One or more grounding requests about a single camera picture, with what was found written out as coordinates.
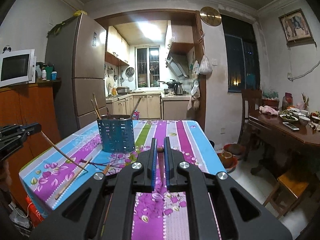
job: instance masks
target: window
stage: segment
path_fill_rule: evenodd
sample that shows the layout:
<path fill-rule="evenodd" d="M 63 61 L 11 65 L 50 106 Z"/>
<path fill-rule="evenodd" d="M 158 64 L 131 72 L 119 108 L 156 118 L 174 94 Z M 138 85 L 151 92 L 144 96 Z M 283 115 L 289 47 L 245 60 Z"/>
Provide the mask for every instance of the window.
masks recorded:
<path fill-rule="evenodd" d="M 221 15 L 228 59 L 228 92 L 259 89 L 257 43 L 250 23 Z"/>
<path fill-rule="evenodd" d="M 159 47 L 136 48 L 138 88 L 160 87 Z"/>

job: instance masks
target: pink cloth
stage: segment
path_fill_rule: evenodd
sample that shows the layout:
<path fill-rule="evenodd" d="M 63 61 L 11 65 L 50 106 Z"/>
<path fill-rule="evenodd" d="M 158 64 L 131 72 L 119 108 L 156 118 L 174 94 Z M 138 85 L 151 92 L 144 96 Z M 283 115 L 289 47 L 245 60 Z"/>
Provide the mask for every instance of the pink cloth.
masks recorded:
<path fill-rule="evenodd" d="M 276 110 L 274 110 L 272 107 L 270 106 L 260 106 L 259 110 L 261 113 L 263 114 L 268 114 L 268 115 L 276 115 L 278 116 L 278 112 Z"/>

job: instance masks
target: blue utensil holder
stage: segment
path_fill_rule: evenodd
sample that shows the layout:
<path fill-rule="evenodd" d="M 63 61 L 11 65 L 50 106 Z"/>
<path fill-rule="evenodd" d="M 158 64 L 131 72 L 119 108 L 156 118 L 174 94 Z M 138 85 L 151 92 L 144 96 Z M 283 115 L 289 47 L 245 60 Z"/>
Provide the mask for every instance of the blue utensil holder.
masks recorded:
<path fill-rule="evenodd" d="M 129 153 L 135 150 L 132 119 L 129 115 L 102 115 L 97 119 L 104 152 Z"/>

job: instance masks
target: framed picture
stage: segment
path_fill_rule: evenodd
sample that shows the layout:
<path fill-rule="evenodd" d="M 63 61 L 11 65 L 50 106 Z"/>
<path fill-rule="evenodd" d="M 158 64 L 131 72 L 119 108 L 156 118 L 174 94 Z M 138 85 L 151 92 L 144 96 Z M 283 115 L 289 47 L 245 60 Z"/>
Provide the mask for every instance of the framed picture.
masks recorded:
<path fill-rule="evenodd" d="M 314 42 L 308 22 L 301 9 L 292 11 L 279 17 L 287 40 L 287 45 L 297 42 Z"/>

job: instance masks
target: sink faucet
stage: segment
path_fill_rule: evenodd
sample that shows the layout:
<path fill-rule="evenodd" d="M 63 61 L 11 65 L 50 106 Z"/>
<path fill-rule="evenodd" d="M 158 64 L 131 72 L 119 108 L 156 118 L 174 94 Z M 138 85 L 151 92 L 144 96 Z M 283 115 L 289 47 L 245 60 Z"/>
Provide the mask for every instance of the sink faucet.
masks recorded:
<path fill-rule="evenodd" d="M 111 84 L 110 84 L 110 83 L 108 84 L 108 97 L 112 96 L 112 94 L 110 93 L 109 86 L 111 87 Z"/>

